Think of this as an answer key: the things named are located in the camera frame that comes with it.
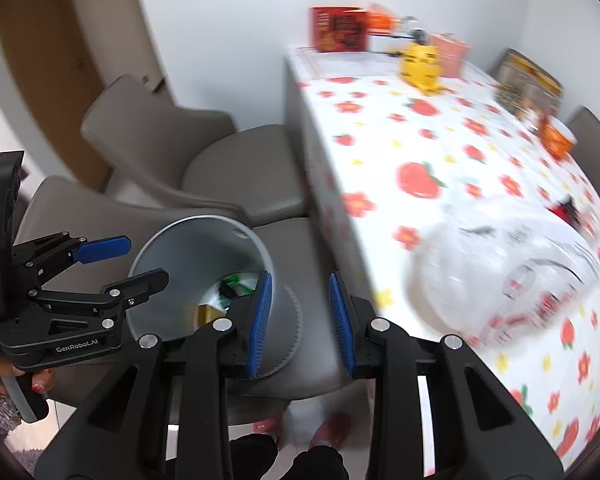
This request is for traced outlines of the grey chair right near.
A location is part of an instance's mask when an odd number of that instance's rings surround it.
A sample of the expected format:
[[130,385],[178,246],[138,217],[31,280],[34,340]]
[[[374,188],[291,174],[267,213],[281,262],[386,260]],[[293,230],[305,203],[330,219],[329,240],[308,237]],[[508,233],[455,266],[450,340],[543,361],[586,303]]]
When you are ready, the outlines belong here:
[[577,139],[572,156],[600,196],[600,120],[585,106],[580,106],[567,122]]

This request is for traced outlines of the orange snack tub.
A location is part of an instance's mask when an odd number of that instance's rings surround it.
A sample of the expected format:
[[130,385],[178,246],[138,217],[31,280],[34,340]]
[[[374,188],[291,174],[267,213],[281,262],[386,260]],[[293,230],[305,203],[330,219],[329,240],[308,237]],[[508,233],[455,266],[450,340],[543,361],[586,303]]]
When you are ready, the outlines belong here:
[[550,156],[565,159],[577,145],[576,136],[555,116],[546,116],[540,129],[540,140]]

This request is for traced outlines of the clear jar rear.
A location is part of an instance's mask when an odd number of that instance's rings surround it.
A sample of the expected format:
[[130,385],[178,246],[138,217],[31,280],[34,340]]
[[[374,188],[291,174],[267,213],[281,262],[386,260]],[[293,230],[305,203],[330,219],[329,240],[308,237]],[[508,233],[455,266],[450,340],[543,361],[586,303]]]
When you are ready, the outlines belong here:
[[529,107],[538,96],[539,83],[534,64],[514,49],[508,49],[493,72],[496,79],[495,101],[509,113]]

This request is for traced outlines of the floral strawberry tablecloth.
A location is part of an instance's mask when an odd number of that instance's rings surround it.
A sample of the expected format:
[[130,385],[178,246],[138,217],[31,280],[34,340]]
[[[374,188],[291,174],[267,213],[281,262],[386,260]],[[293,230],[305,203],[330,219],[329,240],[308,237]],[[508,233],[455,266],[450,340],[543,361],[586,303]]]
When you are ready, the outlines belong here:
[[370,52],[288,54],[343,281],[414,337],[460,335],[570,479],[600,479],[600,198],[465,64],[426,94]]

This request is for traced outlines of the wooden door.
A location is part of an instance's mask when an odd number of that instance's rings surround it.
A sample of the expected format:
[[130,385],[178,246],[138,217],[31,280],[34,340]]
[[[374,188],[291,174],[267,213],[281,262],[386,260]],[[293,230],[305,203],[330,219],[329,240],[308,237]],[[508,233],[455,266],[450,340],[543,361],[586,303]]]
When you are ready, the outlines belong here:
[[101,191],[111,168],[81,136],[104,90],[71,0],[1,0],[0,43],[27,112],[81,184]]

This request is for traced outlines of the clear jar red label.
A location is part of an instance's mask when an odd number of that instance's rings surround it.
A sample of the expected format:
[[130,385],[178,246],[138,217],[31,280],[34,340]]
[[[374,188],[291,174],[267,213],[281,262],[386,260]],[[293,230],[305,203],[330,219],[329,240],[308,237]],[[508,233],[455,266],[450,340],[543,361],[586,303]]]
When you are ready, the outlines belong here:
[[547,115],[555,116],[563,93],[562,84],[545,70],[529,68],[521,87],[517,117],[537,122]]

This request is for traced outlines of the grey metal trash bin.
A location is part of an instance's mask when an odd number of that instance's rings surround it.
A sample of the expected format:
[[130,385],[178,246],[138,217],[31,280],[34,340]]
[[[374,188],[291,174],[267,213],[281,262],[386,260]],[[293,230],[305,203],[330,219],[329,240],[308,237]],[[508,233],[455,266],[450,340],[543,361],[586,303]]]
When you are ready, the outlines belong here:
[[259,274],[268,271],[273,279],[273,300],[258,376],[265,378],[279,372],[296,353],[302,332],[299,301],[290,286],[283,283],[282,272],[252,229],[216,214],[176,220],[146,242],[130,274],[158,268],[169,274],[166,289],[126,311],[135,339],[153,333],[172,340],[193,333],[197,306],[210,304],[225,311],[230,307],[218,294],[223,276],[250,275],[256,290]]

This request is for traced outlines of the grey chair left far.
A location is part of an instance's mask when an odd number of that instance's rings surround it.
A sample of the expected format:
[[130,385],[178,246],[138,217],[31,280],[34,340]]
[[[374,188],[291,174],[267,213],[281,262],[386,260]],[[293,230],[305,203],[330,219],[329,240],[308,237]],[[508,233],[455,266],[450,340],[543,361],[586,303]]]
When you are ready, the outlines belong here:
[[239,131],[230,114],[177,107],[124,75],[88,109],[81,133],[164,206],[223,209],[248,226],[309,211],[310,194],[282,125]]

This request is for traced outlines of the white printed plastic bag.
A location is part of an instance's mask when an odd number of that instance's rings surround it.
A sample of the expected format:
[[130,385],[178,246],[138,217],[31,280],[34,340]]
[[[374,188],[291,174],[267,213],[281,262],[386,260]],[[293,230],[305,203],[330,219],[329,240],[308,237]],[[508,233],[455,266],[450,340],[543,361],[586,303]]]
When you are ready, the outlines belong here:
[[599,278],[588,242],[548,209],[456,205],[417,249],[407,292],[436,332],[508,346],[556,324]]

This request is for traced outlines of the orange white small box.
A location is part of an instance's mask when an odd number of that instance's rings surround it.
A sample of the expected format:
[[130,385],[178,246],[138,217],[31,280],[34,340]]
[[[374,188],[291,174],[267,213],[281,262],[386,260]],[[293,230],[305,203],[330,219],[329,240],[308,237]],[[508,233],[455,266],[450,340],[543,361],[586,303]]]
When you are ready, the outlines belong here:
[[429,44],[429,34],[416,16],[396,16],[385,6],[370,5],[367,10],[368,52],[399,56],[411,44]]

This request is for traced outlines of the pink round box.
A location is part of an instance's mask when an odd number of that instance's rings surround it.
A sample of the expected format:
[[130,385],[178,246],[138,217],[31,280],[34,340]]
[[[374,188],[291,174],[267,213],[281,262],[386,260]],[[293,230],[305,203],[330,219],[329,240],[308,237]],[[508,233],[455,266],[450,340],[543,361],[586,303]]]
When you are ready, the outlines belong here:
[[431,34],[430,44],[438,49],[438,59],[445,78],[460,78],[463,66],[470,51],[469,44],[450,32]]

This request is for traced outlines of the yellow tiger toy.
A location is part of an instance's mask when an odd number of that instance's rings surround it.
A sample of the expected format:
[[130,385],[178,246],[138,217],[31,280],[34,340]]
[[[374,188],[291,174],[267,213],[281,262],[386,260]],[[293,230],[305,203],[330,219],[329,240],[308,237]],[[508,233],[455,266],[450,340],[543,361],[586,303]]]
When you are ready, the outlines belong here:
[[438,49],[434,46],[414,42],[401,54],[400,78],[426,96],[442,91],[441,72]]

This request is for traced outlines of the grey chair left near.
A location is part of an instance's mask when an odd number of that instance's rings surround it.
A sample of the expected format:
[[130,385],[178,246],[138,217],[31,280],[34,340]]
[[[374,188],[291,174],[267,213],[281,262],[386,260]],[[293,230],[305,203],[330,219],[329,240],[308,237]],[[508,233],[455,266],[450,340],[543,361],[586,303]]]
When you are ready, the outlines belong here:
[[332,256],[308,218],[250,228],[211,209],[157,209],[117,202],[60,177],[35,192],[17,234],[26,242],[67,232],[89,240],[125,235],[129,255],[60,274],[50,287],[73,292],[99,289],[130,275],[161,268],[169,284],[126,312],[124,340],[155,334],[164,341],[196,330],[198,307],[219,303],[222,278],[249,286],[268,271],[273,303],[263,360],[256,379],[227,385],[233,425],[280,415],[292,401],[332,393],[350,384],[344,371],[327,297]]

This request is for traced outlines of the red gift box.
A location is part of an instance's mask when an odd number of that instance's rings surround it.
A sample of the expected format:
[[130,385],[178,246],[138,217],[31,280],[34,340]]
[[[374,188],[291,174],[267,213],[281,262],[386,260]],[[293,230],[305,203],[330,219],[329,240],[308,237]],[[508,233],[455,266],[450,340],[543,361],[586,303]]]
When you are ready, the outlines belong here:
[[367,11],[356,6],[314,6],[312,47],[318,52],[366,50]]

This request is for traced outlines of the red cloth pouch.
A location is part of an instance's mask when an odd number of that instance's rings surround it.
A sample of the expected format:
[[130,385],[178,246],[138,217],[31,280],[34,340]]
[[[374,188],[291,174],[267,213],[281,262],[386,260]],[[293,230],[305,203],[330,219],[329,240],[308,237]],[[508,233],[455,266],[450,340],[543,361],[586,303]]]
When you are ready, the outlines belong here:
[[564,220],[573,229],[579,229],[581,225],[580,214],[571,197],[566,198],[562,202],[558,202],[548,208],[558,218]]

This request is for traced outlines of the grey chair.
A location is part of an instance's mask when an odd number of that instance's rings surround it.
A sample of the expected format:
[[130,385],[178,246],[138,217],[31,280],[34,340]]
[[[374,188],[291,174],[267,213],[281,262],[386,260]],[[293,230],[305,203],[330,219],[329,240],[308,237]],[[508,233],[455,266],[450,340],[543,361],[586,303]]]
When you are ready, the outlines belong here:
[[124,75],[88,109],[81,133],[164,206],[223,209],[248,226],[309,211],[310,194],[282,125],[239,131],[230,114],[177,107]]
[[600,196],[600,120],[585,106],[580,106],[567,122],[577,139],[572,156]]
[[125,235],[129,255],[60,274],[50,287],[73,292],[99,289],[130,275],[161,268],[169,284],[126,312],[124,340],[155,334],[164,341],[196,330],[198,307],[219,303],[222,278],[249,286],[268,271],[273,303],[263,360],[256,379],[227,385],[233,425],[280,415],[292,401],[332,393],[350,384],[344,371],[327,297],[332,256],[308,218],[250,228],[211,209],[157,209],[117,202],[60,177],[35,192],[17,234],[26,242],[67,232],[89,240]]

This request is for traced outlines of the pink slipper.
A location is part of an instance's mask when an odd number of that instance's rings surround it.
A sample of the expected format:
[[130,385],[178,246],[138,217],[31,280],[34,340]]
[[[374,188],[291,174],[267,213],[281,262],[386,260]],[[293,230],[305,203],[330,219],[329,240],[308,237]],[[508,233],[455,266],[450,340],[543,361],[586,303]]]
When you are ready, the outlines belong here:
[[[252,430],[255,434],[266,434],[271,437],[279,450],[284,447],[284,421],[282,415],[254,422]],[[310,441],[309,448],[326,446],[326,448],[334,448],[338,451],[342,447],[343,442],[349,437],[350,431],[350,416],[344,413],[333,414],[316,430]]]

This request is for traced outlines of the gold box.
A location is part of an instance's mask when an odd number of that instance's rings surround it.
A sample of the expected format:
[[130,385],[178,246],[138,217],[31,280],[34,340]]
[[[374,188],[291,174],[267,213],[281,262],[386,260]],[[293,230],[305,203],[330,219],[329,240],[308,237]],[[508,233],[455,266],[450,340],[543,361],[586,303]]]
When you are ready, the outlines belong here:
[[195,309],[194,321],[195,327],[199,328],[214,322],[218,318],[225,318],[226,311],[210,306],[210,304],[200,304]]

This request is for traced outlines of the green snack wrapper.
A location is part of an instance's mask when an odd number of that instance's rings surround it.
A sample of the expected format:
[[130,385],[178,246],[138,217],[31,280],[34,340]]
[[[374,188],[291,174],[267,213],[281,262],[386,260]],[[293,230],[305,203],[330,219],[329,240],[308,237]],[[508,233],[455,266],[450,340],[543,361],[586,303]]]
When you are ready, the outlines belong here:
[[246,274],[227,274],[223,276],[218,285],[219,298],[231,302],[234,299],[249,296],[254,292],[253,279]]

